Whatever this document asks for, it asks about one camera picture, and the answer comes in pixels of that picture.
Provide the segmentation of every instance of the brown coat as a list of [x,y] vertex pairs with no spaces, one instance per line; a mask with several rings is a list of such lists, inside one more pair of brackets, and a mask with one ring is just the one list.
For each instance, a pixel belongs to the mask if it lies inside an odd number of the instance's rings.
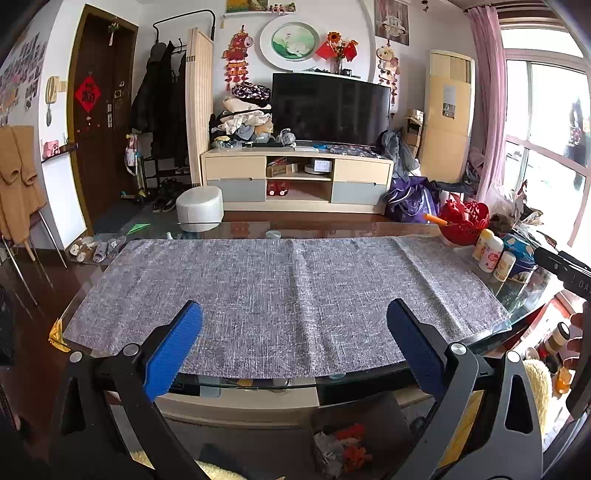
[[47,201],[33,160],[33,127],[0,127],[0,231],[20,244],[29,237],[29,217]]

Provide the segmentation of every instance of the red diamond door decoration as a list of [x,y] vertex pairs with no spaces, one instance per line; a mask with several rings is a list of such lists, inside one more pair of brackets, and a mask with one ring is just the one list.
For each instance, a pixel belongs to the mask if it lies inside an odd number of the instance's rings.
[[91,75],[88,75],[86,80],[78,87],[74,97],[80,102],[86,113],[90,113],[100,97],[100,90]]

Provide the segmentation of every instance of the purple bag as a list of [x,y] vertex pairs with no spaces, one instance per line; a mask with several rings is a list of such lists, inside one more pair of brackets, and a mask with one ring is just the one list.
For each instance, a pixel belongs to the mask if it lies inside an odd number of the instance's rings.
[[437,216],[439,213],[439,194],[430,186],[427,177],[392,179],[384,196],[385,215],[395,222],[427,223],[423,214]]

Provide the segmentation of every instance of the window frame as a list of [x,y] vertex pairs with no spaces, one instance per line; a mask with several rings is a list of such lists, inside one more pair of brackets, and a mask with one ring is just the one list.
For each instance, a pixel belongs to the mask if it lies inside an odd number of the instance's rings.
[[[531,28],[540,28],[540,25],[528,25]],[[523,24],[513,24],[511,26],[503,25],[502,29],[509,29],[509,28],[524,28]],[[551,26],[543,27],[548,30],[562,30],[566,31],[562,28],[556,28]],[[553,51],[546,51],[546,50],[531,50],[527,48],[505,48],[505,57],[506,60],[521,60],[526,61],[528,67],[528,116],[529,116],[529,124],[528,124],[528,132],[527,138],[530,137],[531,133],[531,120],[532,120],[532,75],[531,75],[531,65],[535,64],[545,64],[553,67],[561,67],[569,70],[573,70],[575,72],[583,73],[587,76],[587,84],[589,85],[589,97],[591,98],[591,63],[589,59],[586,57],[586,53],[584,49],[581,49],[583,53],[583,58],[575,57],[572,55],[558,53]],[[587,207],[587,202],[589,199],[589,192],[591,190],[591,158],[589,159],[589,165],[587,167],[583,167],[576,163],[575,161],[566,158],[563,155],[557,154],[552,152],[544,147],[540,147],[539,145],[533,144],[529,142],[529,140],[523,140],[518,137],[514,137],[512,135],[506,135],[505,139],[509,143],[513,143],[515,145],[520,145],[527,150],[534,150],[539,154],[548,157],[561,165],[564,165],[571,170],[574,170],[585,177],[585,184],[583,188],[583,197],[581,199],[581,205],[579,207],[579,212],[577,213],[577,217],[575,223],[573,225],[573,230],[571,232],[570,238],[567,241],[567,245],[572,247],[574,241],[579,233],[579,228],[581,225],[581,221],[583,219],[583,215],[585,213],[585,209]],[[523,182],[525,177],[525,167],[527,166],[527,153],[524,155],[524,158],[521,160],[521,171],[518,178],[518,184]]]

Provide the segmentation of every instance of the white oval frame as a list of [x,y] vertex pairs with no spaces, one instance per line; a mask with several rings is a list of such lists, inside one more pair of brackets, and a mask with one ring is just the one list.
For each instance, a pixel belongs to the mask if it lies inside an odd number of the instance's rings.
[[[307,57],[304,57],[301,60],[286,59],[279,55],[271,45],[271,40],[273,39],[275,33],[280,28],[290,24],[305,25],[306,28],[312,30],[314,38],[316,40],[316,44],[314,45],[312,53],[310,53]],[[314,55],[316,50],[318,50],[318,48],[320,48],[320,46],[322,45],[322,37],[318,33],[318,30],[316,30],[316,28],[310,24],[307,18],[304,18],[301,15],[289,14],[282,15],[276,18],[275,20],[270,21],[261,32],[259,44],[261,46],[261,52],[263,56],[273,65],[281,68],[282,70],[287,70],[288,72],[298,72],[301,70],[312,69],[316,66],[317,59],[314,58]]]

